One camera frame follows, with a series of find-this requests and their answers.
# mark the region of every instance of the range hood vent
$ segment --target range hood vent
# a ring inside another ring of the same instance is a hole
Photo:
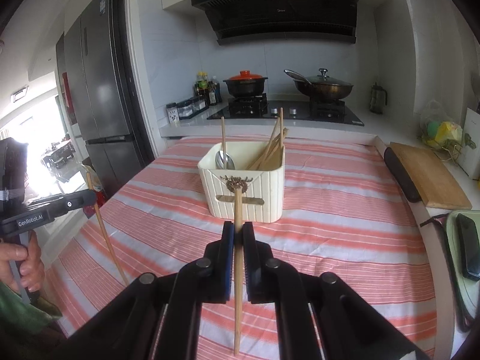
[[[191,0],[205,11],[218,44],[264,39],[355,43],[359,0]]]

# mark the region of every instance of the smartphone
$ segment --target smartphone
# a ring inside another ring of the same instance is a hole
[[[477,227],[472,219],[462,214],[458,214],[455,220],[460,241],[462,274],[467,279],[479,281],[480,242]]]

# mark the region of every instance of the pot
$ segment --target pot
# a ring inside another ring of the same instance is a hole
[[[223,80],[229,93],[233,97],[260,96],[265,89],[265,80],[259,74],[251,74],[249,70],[242,70],[240,75]]]
[[[320,74],[311,77],[304,77],[292,70],[285,70],[284,72],[293,78],[300,93],[322,103],[331,103],[334,100],[343,99],[352,92],[352,84],[327,76],[327,69],[318,70]]]

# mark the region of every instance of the countertop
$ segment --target countertop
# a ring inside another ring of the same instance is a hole
[[[207,117],[223,107],[227,107],[227,103],[210,107],[191,120],[183,120],[176,125],[159,126],[160,135],[163,138],[220,137],[221,121],[207,120]],[[364,126],[285,119],[284,125],[289,129],[288,137],[373,145],[381,154],[390,142],[422,146],[422,142],[415,136],[414,128],[411,128],[412,132],[408,133],[385,115],[373,114],[367,108],[358,109],[351,106],[349,108],[360,118]],[[226,134],[230,136],[265,135],[269,137],[274,124],[274,119],[225,119]],[[469,197],[472,209],[480,210],[480,190],[477,181],[469,179],[458,165],[451,162],[444,164]],[[448,212],[448,210],[425,207],[422,202],[409,203],[409,205],[418,224],[434,215]],[[455,323],[455,300],[442,240],[433,225],[422,227],[420,232],[429,256],[437,302],[437,344],[434,359],[449,359],[457,352],[467,334],[460,332]]]

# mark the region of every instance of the refrigerator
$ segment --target refrigerator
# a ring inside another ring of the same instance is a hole
[[[64,40],[71,101],[107,197],[153,159],[120,20],[116,0],[93,0]]]

